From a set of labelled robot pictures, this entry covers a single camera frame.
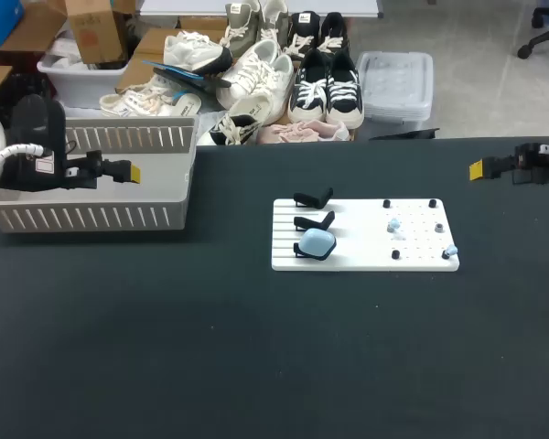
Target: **black bracket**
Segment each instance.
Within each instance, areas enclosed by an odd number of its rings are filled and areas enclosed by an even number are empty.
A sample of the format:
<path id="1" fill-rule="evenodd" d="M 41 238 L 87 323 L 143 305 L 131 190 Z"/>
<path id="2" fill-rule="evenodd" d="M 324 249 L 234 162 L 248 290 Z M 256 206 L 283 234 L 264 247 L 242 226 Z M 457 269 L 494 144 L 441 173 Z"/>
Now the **black bracket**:
<path id="1" fill-rule="evenodd" d="M 333 197 L 333 189 L 330 187 L 319 198 L 316 198 L 307 194 L 302 194 L 300 192 L 296 192 L 295 195 L 293 196 L 293 200 L 295 201 L 297 206 L 301 204 L 306 208 L 322 210 L 323 208 L 326 207 L 331 197 Z"/>
<path id="2" fill-rule="evenodd" d="M 329 229 L 329 226 L 333 222 L 333 220 L 336 218 L 335 212 L 332 210 L 328 212 L 328 215 L 323 219 L 321 222 L 313 221 L 312 219 L 307 219 L 304 217 L 295 217 L 295 220 L 293 221 L 293 224 L 295 224 L 295 227 L 297 230 L 299 229 L 320 229 L 320 230 L 327 230 Z"/>
<path id="3" fill-rule="evenodd" d="M 301 249 L 299 249 L 299 243 L 295 242 L 293 244 L 293 252 L 295 253 L 295 257 L 299 258 L 299 259 L 303 258 L 303 259 L 315 259 L 317 261 L 325 261 L 330 256 L 330 254 L 333 252 L 333 249 L 336 248 L 336 245 L 337 245 L 337 243 L 334 242 L 333 245 L 331 246 L 331 248 L 328 250 L 328 252 L 326 254 L 324 254 L 323 256 L 314 256 L 312 254 L 302 252 Z"/>

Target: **clear plastic container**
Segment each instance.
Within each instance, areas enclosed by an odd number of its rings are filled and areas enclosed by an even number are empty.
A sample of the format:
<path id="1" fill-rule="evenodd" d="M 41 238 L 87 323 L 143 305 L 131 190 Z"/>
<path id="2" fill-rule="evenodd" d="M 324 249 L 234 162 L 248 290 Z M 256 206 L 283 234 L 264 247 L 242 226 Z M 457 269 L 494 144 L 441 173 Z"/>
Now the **clear plastic container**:
<path id="1" fill-rule="evenodd" d="M 433 106 L 434 68 L 430 55 L 363 52 L 357 69 L 364 115 L 375 125 L 374 131 L 381 133 L 378 135 L 423 129 Z"/>

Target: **white board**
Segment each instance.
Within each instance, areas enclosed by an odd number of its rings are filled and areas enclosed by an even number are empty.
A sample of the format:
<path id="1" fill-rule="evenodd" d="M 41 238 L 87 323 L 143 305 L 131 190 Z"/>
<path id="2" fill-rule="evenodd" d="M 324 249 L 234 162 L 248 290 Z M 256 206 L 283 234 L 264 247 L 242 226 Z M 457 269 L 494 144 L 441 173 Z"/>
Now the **white board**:
<path id="1" fill-rule="evenodd" d="M 140 7 L 142 16 L 225 16 L 224 0 L 197 0 L 184 2 L 177 0 L 145 0 Z M 344 16 L 378 17 L 381 12 L 377 0 L 287 0 L 290 13 L 315 11 L 325 18 L 329 12 L 340 12 Z"/>
<path id="2" fill-rule="evenodd" d="M 273 209 L 272 265 L 278 271 L 314 272 L 454 272 L 458 255 L 443 259 L 443 251 L 454 243 L 441 200 L 434 208 L 428 199 L 332 199 L 322 210 L 298 207 L 292 199 L 278 199 Z M 336 218 L 328 231 L 337 247 L 325 261 L 297 258 L 293 244 L 304 231 L 297 231 L 295 216 L 322 221 L 330 211 Z M 401 227 L 387 231 L 390 220 Z M 443 231 L 436 232 L 436 224 Z M 393 259 L 393 250 L 401 254 Z"/>

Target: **pink shoe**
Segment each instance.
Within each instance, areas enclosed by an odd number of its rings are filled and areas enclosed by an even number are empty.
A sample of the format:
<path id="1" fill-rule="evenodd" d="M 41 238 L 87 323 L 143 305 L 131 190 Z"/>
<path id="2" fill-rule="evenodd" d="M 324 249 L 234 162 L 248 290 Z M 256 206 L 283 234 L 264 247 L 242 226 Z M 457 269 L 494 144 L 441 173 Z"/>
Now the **pink shoe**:
<path id="1" fill-rule="evenodd" d="M 337 125 L 321 121 L 271 125 L 258 132 L 257 144 L 283 144 L 299 142 L 346 142 L 350 133 L 344 122 Z"/>

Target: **white plastic bin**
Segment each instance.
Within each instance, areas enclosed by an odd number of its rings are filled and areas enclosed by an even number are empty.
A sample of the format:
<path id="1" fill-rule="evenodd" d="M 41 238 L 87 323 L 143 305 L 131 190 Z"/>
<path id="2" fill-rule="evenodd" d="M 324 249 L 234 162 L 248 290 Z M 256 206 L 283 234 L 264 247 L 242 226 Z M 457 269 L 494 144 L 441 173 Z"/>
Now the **white plastic bin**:
<path id="1" fill-rule="evenodd" d="M 431 117 L 433 59 L 425 53 L 363 52 L 357 66 L 366 135 L 424 129 Z"/>
<path id="2" fill-rule="evenodd" d="M 57 59 L 45 55 L 38 62 L 37 70 L 47 74 L 67 107 L 100 108 L 100 98 L 116 93 L 116 84 L 126 71 L 126 67 L 120 70 L 53 69 L 51 66 Z"/>

